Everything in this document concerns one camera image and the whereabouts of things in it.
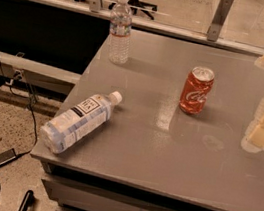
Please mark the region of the grey side bench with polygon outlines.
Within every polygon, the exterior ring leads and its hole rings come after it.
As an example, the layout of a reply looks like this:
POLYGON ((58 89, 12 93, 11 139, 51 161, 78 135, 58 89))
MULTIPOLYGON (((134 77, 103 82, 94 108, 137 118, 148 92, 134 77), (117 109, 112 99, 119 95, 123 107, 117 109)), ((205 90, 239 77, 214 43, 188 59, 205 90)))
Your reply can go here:
POLYGON ((27 58, 0 52, 0 75, 11 78, 15 70, 23 73, 23 81, 67 95, 80 80, 80 74, 38 63, 27 58))

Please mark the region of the black object on floor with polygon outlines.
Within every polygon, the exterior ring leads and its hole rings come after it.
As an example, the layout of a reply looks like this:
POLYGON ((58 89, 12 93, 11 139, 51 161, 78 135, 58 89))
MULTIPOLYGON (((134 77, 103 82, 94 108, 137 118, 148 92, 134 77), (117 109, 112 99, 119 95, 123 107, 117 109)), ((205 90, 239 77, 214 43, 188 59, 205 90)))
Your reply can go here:
POLYGON ((32 190, 29 190, 25 193, 25 196, 23 197, 23 200, 21 202, 20 208, 18 211, 27 211, 29 209, 29 206, 34 203, 34 192, 32 190))

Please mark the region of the clear water bottle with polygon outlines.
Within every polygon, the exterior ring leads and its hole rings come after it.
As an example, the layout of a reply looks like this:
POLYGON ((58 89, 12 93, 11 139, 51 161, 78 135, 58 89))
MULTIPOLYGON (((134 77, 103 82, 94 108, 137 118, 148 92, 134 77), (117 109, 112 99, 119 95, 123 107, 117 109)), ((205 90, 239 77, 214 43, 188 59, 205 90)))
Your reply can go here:
POLYGON ((109 59, 114 64, 128 61, 130 33, 132 28, 132 9, 129 0, 117 0, 110 14, 110 49, 109 59))

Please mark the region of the red coke can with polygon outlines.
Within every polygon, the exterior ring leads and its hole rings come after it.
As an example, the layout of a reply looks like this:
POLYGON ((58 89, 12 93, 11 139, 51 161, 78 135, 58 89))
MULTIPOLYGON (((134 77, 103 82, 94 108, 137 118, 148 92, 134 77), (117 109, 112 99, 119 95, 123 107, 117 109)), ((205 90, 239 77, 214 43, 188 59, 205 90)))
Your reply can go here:
POLYGON ((180 95, 180 108, 189 115, 196 115, 204 108, 207 94, 213 87, 215 73, 205 66, 194 67, 185 80, 180 95))

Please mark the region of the black power adapter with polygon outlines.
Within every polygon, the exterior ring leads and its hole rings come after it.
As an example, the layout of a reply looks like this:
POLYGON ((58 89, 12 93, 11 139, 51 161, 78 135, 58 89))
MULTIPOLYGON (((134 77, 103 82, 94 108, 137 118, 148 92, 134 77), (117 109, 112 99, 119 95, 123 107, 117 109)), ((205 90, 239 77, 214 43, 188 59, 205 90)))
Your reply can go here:
POLYGON ((0 153, 0 167, 7 165, 9 162, 15 160, 16 156, 17 154, 15 153, 15 150, 13 148, 0 153))

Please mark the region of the grey metal bracket right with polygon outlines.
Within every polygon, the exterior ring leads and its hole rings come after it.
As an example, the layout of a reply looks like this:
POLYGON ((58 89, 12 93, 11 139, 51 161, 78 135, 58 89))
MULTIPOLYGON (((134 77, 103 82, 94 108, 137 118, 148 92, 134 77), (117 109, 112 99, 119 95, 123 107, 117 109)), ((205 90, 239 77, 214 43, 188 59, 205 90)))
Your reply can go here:
POLYGON ((232 8, 233 2, 234 0, 219 1, 214 17, 212 18, 212 23, 210 23, 209 29, 207 31, 208 41, 215 42, 218 40, 228 13, 230 13, 230 8, 232 8))

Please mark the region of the blue label plastic bottle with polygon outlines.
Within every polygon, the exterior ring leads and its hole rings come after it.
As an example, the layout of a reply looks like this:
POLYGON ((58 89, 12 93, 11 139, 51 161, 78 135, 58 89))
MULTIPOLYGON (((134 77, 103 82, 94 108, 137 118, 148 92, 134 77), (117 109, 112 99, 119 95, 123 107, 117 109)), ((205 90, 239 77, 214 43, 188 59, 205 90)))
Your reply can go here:
POLYGON ((45 123, 40 132, 44 143, 60 154, 111 118, 113 108, 122 102, 120 92, 95 94, 45 123))

